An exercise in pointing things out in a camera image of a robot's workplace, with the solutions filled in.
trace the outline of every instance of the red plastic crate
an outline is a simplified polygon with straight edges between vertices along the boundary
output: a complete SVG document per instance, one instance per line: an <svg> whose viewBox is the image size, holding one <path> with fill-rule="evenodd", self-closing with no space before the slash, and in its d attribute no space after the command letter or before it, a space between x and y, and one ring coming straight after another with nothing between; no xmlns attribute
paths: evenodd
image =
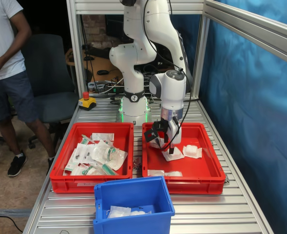
<svg viewBox="0 0 287 234"><path fill-rule="evenodd" d="M152 128L152 123L142 125L142 175L148 170L165 172L180 171L182 177L165 176L170 194L221 194L226 175L213 149L205 127L201 123L183 123L181 143L176 145L182 152L183 146L196 145L203 148L202 158L184 157L167 162L160 149L145 141L144 132Z"/></svg>
<svg viewBox="0 0 287 234"><path fill-rule="evenodd" d="M73 150L82 140L82 134L114 133L114 146L128 153L119 175L78 175L63 176ZM64 142L62 150L50 173L52 188L56 193L93 193L94 186L106 181L129 179L133 176L134 125L132 123L76 123Z"/></svg>

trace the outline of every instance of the blue plastic crate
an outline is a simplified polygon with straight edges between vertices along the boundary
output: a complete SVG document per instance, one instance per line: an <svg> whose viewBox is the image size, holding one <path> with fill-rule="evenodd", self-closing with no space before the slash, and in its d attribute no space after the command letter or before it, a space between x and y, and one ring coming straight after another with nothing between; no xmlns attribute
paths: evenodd
<svg viewBox="0 0 287 234"><path fill-rule="evenodd" d="M169 234L174 208L164 177L110 181L95 186L95 234ZM152 214L108 218L111 206Z"/></svg>

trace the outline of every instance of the robot logo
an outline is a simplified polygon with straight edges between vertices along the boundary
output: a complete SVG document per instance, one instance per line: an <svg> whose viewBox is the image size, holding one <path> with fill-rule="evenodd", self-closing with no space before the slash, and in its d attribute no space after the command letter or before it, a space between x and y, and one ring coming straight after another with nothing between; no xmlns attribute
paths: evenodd
<svg viewBox="0 0 287 234"><path fill-rule="evenodd" d="M138 100L138 96L132 95L131 99L132 99L132 101L137 101Z"/></svg>

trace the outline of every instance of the white paper label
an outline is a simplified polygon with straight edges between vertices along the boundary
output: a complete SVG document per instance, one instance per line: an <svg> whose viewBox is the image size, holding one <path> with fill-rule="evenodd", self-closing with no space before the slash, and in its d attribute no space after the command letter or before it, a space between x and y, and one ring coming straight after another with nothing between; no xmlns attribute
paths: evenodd
<svg viewBox="0 0 287 234"><path fill-rule="evenodd" d="M92 140L114 140L114 133L93 133Z"/></svg>
<svg viewBox="0 0 287 234"><path fill-rule="evenodd" d="M78 183L77 186L78 187L82 187L82 186L88 187L88 186L96 186L97 184L99 184L99 183Z"/></svg>

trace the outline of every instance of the person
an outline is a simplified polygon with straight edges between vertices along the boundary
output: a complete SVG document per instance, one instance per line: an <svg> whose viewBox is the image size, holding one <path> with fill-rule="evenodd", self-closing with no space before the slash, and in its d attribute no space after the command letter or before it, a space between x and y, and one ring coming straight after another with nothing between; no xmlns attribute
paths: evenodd
<svg viewBox="0 0 287 234"><path fill-rule="evenodd" d="M15 155L8 170L9 177L15 177L21 172L27 157L19 147L11 122L8 96L18 118L26 123L46 149L49 156L48 170L55 157L49 131L38 118L24 57L20 51L32 34L22 10L16 0L0 0L0 132ZM10 22L17 28L16 37Z"/></svg>

